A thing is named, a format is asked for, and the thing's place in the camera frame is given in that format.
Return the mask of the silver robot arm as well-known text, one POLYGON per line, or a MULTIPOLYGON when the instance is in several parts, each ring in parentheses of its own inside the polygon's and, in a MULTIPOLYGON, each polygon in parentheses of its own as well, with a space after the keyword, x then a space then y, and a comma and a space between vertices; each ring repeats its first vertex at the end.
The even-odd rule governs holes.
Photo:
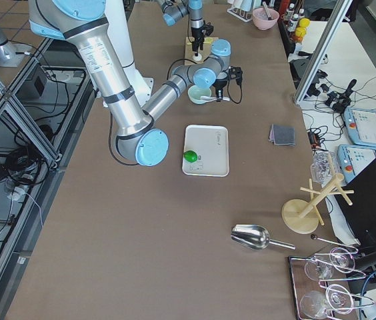
POLYGON ((34 34, 76 46, 117 122, 117 152, 143 166, 162 162, 169 148, 166 134, 155 128, 155 121, 190 84, 210 88, 230 66, 231 45, 218 39, 204 62, 175 68, 141 105, 127 76, 133 56, 122 1, 30 1, 29 22, 34 34))
POLYGON ((202 55, 199 51, 203 50, 204 38, 206 37, 202 1, 188 0, 176 5, 175 1, 158 0, 157 4, 161 8, 163 20, 168 26, 173 26, 185 16, 189 16, 189 25, 193 37, 193 40, 191 40, 193 58, 195 61, 200 61, 202 55))

